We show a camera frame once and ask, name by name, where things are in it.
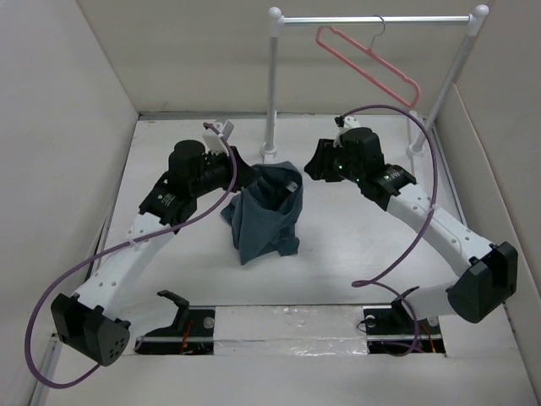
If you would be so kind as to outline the blue t shirt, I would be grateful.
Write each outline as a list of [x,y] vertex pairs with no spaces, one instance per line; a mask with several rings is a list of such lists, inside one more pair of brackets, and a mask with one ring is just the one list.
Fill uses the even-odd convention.
[[303,175],[291,162],[256,164],[259,177],[221,211],[240,263],[272,252],[298,253],[296,225],[303,209]]

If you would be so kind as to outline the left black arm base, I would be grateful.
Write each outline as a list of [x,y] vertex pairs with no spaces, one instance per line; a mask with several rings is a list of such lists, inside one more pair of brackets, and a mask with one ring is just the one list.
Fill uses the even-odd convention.
[[192,307],[183,297],[169,290],[157,296],[174,305],[164,326],[145,328],[135,339],[134,352],[141,355],[213,355],[216,308]]

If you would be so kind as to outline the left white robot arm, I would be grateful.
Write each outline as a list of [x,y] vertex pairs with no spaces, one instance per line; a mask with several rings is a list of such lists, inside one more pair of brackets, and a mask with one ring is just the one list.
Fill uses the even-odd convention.
[[194,220],[198,198],[217,189],[238,192],[257,176],[234,146],[214,152],[197,140],[178,142],[167,170],[139,205],[124,248],[108,255],[71,295],[52,301],[61,342],[100,366],[114,363],[128,345],[132,325],[121,309],[123,296],[178,233],[178,225]]

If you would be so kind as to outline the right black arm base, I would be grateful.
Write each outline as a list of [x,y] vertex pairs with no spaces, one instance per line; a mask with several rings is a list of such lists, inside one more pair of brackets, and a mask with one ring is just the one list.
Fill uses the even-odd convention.
[[369,304],[363,306],[363,316],[356,329],[367,339],[369,354],[388,354],[403,357],[408,354],[444,354],[445,344],[438,324],[428,319],[413,319],[408,313],[409,303],[404,299],[419,289],[409,288],[399,294],[384,283],[374,286],[395,295],[389,304]]

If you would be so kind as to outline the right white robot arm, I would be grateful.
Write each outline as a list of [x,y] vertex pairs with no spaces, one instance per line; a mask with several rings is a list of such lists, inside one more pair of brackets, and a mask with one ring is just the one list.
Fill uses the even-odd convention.
[[356,184],[366,199],[419,233],[456,274],[453,284],[410,290],[408,303],[390,313],[397,331],[410,332],[422,319],[442,315],[477,324],[516,292],[516,249],[477,235],[432,203],[412,174],[385,162],[372,129],[359,127],[334,140],[320,139],[304,171],[313,180]]

